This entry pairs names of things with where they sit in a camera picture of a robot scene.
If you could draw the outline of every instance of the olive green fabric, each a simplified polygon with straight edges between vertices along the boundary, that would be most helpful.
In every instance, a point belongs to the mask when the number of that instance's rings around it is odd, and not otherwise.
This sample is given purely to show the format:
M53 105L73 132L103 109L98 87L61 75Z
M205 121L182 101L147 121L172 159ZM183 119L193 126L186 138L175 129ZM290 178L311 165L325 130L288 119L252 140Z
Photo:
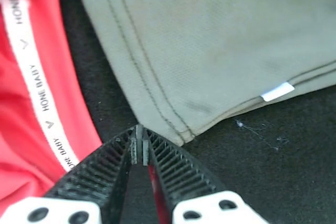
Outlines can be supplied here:
M179 145L336 83L336 0L82 1L140 123Z

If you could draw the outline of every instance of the white label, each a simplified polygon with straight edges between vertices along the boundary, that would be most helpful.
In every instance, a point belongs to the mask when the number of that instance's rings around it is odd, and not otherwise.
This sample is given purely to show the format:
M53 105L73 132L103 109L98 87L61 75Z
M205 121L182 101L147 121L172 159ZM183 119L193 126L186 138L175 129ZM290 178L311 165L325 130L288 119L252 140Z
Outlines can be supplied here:
M289 84L288 82L285 82L281 84L280 86L277 86L276 88L272 89L271 91L268 91L265 94L262 94L261 97L265 102L272 101L274 99L277 99L285 94L288 94L289 92L292 92L295 88Z
M68 172L79 161L65 135L43 72L30 24L28 1L1 0L1 4L8 38L27 85L35 116L52 151Z

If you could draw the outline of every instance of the seam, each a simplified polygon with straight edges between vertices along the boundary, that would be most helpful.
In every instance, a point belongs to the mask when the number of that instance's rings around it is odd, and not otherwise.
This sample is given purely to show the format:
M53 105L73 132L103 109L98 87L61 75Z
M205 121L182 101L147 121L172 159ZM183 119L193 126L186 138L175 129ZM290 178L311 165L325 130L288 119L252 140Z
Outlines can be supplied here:
M159 106L158 106L158 103L156 102L154 96L153 96L153 93L152 91L149 89L148 87L148 84L146 83L145 79L144 79L144 75L141 71L141 68L140 66L138 65L138 63L136 62L135 60L135 57L134 57L134 54L132 52L132 49L130 47L130 44L126 38L126 35L125 35L125 32L124 32L124 28L122 27L120 21L119 21L119 18L117 16L117 12L116 10L114 9L113 5L112 5L112 0L107 0L108 4L109 4L109 9L110 9L110 12L117 24L117 27L118 27L118 30L119 30L119 33L122 37L122 40L124 41L125 43L125 46L126 46L126 49L127 49L127 52L132 60L132 63L134 64L136 70L138 71L139 75L140 75L140 79L141 79L141 82L143 83L144 87L145 87L145 90L147 91L150 99L152 100L153 104L154 104L154 107L156 108L156 110L158 111L160 117L167 123L167 125L180 137L180 139L182 140L183 143L186 143L186 140L183 138L183 136L181 135L181 133L175 128L174 124L169 120L167 119L162 111L160 110Z
M303 83L305 83L305 82L308 82L308 81L310 81L310 80L312 80L312 79L314 79L314 78L318 78L318 77L327 75L327 74L329 74L329 73L335 72L335 71L336 71L336 68L334 68L334 69L332 69L332 70L329 70L329 71L326 71L326 72L324 72L324 73L317 74L317 75L315 75L315 76L313 76L313 77L310 77L310 78L308 78L308 79L306 79L306 80L302 80L302 81L295 82L295 83L292 82L295 78L300 77L300 76L303 75L303 74L307 74L307 73L309 73L309 72L313 72L313 71L315 71L315 70L318 70L318 69L320 69L320 68L326 67L326 66L331 65L331 64L334 64L334 63L336 63L336 60L333 60L333 61L331 61L331 62L329 62L329 63L320 65L320 66L318 66L318 67L316 67L316 68L313 68L313 69L311 69L311 70L305 71L305 72L303 72L303 73L297 74L296 76L294 76L294 77L288 79L288 82L291 83L293 86L296 86L296 85L300 85L300 84L303 84ZM233 108L231 108L231 109L229 109L229 110L223 112L222 114L216 116L216 117L215 117L214 119L212 119L211 121L205 123L202 127L207 127L207 125L214 123L215 121L217 121L219 118L221 118L224 114L228 113L229 111L234 110L235 108L237 108L237 107L239 107L239 106L241 106L241 105L243 105L243 104L245 104L245 103L248 103L248 102L253 101L253 100L257 100L257 99L259 99L259 98L260 98L260 96L253 97L253 98L248 99L247 101L244 101L244 102L242 102L242 103L240 103L240 104L234 106ZM261 103L264 103L264 101L257 102L257 103L255 103L254 105L259 105L259 104L261 104Z
M182 123L184 124L184 126L187 128L187 131L189 131L189 133L191 134L191 136L192 136L192 137L195 137L195 134L193 133L193 131L191 130L191 128L189 127L189 125L188 125L188 124L185 122L185 120L178 114L178 112L175 110L174 106L173 106L173 105L171 104L171 102L169 101L168 96L167 96L167 94L165 93L165 91L164 91L164 89L163 89L163 87L162 87L162 85L161 85L161 83L160 83L160 81L159 81L159 78L157 77L157 75L156 75L156 73L155 73L155 70L154 70L154 68L153 68L153 66L152 66L152 64L151 64L151 62L150 62L150 60L149 60L148 53L147 53L147 51L146 51L146 49L145 49L145 47L144 47L144 44L143 44L143 42L142 42L142 40L141 40L141 38L140 38L138 29L137 29L137 27L136 27L136 25L135 25L134 18L133 18L132 15L131 15L131 12L130 12L129 7L128 7L127 3L126 3L126 0L121 0L121 2L122 2L122 4L123 4L123 6L124 6L124 9L125 9L125 11L126 11L126 14L127 14L128 18L129 18L129 20L130 20L130 22L131 22L131 26L132 26L133 32L134 32L134 34L135 34L136 40L137 40L137 42L138 42L138 44L139 44L139 46L140 46L140 48L141 48L141 51L142 51L142 53L143 53L143 55L144 55L144 57L145 57L145 59L146 59L146 61L147 61L148 66L149 66L149 68L150 68L150 70L151 70L151 72L152 72L152 74L153 74L153 76L154 76L154 79L155 79L155 81L156 81L157 84L158 84L157 86L159 87L159 89L161 90L161 92L162 92L162 94L163 94L164 99L166 100L166 102L167 102L167 104L169 105L169 107L172 109L173 113L174 113L174 114L181 120L181 122L182 122Z

